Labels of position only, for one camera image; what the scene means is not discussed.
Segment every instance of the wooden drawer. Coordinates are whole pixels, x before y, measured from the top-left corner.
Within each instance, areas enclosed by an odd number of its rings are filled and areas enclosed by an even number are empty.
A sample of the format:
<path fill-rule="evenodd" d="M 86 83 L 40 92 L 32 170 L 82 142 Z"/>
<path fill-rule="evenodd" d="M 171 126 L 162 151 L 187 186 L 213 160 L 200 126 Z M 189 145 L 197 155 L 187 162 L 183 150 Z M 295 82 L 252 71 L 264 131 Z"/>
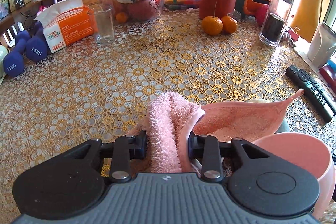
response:
<path fill-rule="evenodd" d="M 91 6 L 91 5 L 95 5 L 98 3 L 99 3 L 99 0 L 83 0 L 83 4 L 86 6 Z"/>

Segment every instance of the orange curtain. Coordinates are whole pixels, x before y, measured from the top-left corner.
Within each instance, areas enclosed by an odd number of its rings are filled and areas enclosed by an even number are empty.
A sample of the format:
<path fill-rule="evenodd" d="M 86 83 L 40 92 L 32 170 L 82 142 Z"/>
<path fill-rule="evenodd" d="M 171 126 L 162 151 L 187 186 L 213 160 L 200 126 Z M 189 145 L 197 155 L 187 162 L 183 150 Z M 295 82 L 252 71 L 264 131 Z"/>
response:
<path fill-rule="evenodd" d="M 311 42 L 320 21 L 322 0 L 301 0 L 291 27 L 299 27 L 298 34 Z"/>

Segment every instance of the orange tissue box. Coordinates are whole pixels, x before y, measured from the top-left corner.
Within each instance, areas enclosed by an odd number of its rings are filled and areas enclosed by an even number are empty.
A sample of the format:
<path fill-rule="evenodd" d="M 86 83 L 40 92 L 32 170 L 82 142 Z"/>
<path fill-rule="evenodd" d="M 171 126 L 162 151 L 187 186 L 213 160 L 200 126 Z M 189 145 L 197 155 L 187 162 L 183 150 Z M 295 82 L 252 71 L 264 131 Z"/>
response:
<path fill-rule="evenodd" d="M 88 10 L 83 5 L 83 0 L 62 0 L 35 18 L 43 25 L 43 33 L 51 52 L 93 34 Z"/>

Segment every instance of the table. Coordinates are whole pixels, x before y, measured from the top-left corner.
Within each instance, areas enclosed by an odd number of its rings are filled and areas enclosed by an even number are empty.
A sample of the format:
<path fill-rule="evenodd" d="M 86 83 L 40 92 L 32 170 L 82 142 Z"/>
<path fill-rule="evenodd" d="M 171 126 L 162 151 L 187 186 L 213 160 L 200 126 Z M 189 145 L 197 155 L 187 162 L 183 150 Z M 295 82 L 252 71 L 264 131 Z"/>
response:
<path fill-rule="evenodd" d="M 20 173 L 90 138 L 115 140 L 167 89 L 201 105 L 294 94 L 285 69 L 294 64 L 309 71 L 306 63 L 288 45 L 259 42 L 252 19 L 238 24 L 233 35 L 210 37 L 197 11 L 165 11 L 148 23 L 117 26 L 110 46 L 87 37 L 6 78 L 0 87 L 0 222 L 19 214 L 11 187 Z M 334 151 L 335 119 L 324 125 L 304 96 L 288 107 L 287 119 L 292 131 L 317 136 Z"/>

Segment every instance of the glass cup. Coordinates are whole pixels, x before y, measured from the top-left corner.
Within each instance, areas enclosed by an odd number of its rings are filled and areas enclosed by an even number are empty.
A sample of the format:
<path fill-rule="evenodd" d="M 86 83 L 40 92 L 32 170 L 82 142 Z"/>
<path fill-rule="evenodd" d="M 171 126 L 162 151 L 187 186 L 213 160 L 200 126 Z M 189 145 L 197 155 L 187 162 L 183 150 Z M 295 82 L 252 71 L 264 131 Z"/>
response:
<path fill-rule="evenodd" d="M 95 5 L 87 12 L 93 28 L 93 36 L 99 45 L 114 42 L 112 7 L 110 5 Z"/>
<path fill-rule="evenodd" d="M 277 47 L 285 30 L 293 0 L 271 0 L 259 39 L 268 46 Z"/>

